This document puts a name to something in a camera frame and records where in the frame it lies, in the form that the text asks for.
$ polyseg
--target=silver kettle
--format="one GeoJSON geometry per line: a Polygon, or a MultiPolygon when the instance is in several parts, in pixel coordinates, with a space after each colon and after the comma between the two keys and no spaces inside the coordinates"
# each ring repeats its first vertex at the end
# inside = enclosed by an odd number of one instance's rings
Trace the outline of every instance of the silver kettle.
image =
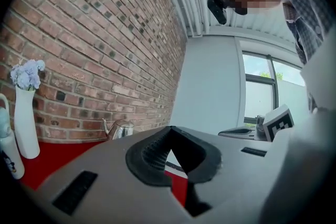
{"type": "Polygon", "coordinates": [[[108,129],[105,119],[103,119],[103,123],[105,133],[110,140],[122,138],[124,136],[129,136],[133,134],[134,124],[130,121],[115,121],[111,129],[108,129]]]}

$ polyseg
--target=brick wall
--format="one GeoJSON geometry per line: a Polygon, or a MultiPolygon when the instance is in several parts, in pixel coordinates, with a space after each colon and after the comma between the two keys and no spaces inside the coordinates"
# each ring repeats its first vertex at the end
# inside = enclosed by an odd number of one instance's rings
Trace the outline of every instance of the brick wall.
{"type": "Polygon", "coordinates": [[[1,32],[1,92],[13,117],[11,67],[43,59],[33,101],[40,140],[101,140],[102,118],[149,130],[169,123],[185,44],[171,0],[13,0],[1,32]]]}

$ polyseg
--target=sky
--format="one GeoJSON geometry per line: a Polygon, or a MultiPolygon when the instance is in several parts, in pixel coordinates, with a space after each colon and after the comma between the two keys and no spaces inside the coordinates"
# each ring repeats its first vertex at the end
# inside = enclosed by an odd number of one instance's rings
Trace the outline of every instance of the sky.
{"type": "MultiPolygon", "coordinates": [[[[245,72],[247,74],[258,76],[260,75],[261,72],[269,73],[266,59],[250,55],[243,55],[243,57],[244,57],[245,72]]],[[[297,85],[305,86],[304,80],[300,75],[300,70],[275,61],[273,61],[273,64],[276,73],[282,73],[284,75],[284,80],[297,85]]]]}

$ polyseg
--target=ceiling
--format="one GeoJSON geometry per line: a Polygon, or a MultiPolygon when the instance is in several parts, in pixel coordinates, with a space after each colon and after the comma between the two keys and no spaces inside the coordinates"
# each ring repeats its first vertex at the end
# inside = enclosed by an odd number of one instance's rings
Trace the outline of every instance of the ceiling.
{"type": "Polygon", "coordinates": [[[228,9],[227,24],[222,26],[207,9],[206,0],[173,0],[177,14],[190,37],[233,35],[260,39],[294,50],[294,39],[287,28],[282,7],[259,14],[238,15],[228,9]]]}

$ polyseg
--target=black rectangular slot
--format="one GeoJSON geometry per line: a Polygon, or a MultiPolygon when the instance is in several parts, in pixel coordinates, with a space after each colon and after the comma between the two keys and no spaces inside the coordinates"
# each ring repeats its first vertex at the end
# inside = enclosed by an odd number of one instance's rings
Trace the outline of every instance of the black rectangular slot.
{"type": "Polygon", "coordinates": [[[256,150],[254,148],[250,148],[250,147],[244,147],[242,150],[242,152],[248,153],[248,154],[252,154],[252,155],[257,155],[260,157],[265,157],[267,151],[261,151],[261,150],[256,150]]]}
{"type": "Polygon", "coordinates": [[[76,210],[85,193],[96,180],[97,174],[89,171],[81,172],[70,185],[54,200],[53,205],[68,215],[76,210]]]}

